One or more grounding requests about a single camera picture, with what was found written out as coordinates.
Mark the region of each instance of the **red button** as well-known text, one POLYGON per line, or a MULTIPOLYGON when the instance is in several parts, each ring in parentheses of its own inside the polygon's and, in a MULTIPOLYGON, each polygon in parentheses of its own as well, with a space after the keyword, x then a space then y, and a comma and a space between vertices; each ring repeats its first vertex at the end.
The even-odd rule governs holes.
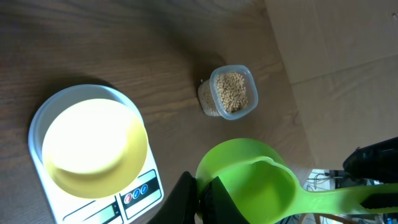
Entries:
POLYGON ((125 203, 125 204, 130 203, 130 202, 131 202, 131 199, 132 199, 132 194, 131 194, 131 193, 128 193, 128 194, 124 197, 124 203, 125 203))

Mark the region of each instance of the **clear plastic container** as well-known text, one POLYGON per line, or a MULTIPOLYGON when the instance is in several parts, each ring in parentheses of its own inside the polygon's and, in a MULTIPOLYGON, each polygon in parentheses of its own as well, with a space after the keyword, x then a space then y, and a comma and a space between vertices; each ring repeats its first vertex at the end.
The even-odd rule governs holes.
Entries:
POLYGON ((228 120, 235 120, 243 117, 252 111, 258 104, 259 98, 257 94, 256 85, 254 84, 253 76, 249 69, 244 65, 226 65, 220 68, 217 68, 211 74, 209 80, 203 82, 203 84, 198 89, 199 100, 202 105, 204 112, 209 116, 222 116, 228 120), (225 110, 220 94, 217 89, 217 77, 224 73, 236 72, 243 76, 244 78, 244 86, 246 87, 246 94, 248 97, 248 105, 234 113, 229 113, 225 110), (211 91, 211 96, 213 102, 209 102, 208 89, 211 91))

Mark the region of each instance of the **blue button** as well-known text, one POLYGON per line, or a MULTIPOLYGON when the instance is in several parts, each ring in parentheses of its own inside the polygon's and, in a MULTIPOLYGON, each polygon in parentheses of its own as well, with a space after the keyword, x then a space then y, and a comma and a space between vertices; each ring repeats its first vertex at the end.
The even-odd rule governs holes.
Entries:
POLYGON ((148 185, 144 184, 144 185, 141 187, 141 194, 145 194, 145 193, 147 192, 147 190, 148 190, 148 185))
POLYGON ((137 199, 138 198, 138 196, 139 196, 139 189, 136 189, 136 190, 134 190, 134 192, 132 193, 132 198, 133 199, 137 199))

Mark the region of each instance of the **yellow bowl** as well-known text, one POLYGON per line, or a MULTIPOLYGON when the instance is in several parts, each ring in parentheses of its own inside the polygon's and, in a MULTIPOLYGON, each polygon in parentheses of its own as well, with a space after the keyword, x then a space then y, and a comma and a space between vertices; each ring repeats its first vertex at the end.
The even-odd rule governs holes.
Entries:
POLYGON ((113 100, 77 103, 47 130, 42 160, 52 180, 81 198, 102 198, 127 187, 144 166, 148 138, 134 112, 113 100))

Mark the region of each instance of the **kitchen scale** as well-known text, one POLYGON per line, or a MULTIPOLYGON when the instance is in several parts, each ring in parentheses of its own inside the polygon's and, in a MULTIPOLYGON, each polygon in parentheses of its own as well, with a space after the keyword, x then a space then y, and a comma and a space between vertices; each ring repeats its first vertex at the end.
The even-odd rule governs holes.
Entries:
POLYGON ((160 203, 164 197, 150 147, 139 176, 118 194, 99 200, 78 198, 64 192, 53 182, 42 163, 42 144, 52 121, 70 106, 91 99, 120 102, 135 112, 144 124, 138 108, 121 92, 102 85, 72 86, 51 96, 36 112, 29 128, 29 151, 58 224, 131 223, 160 203))

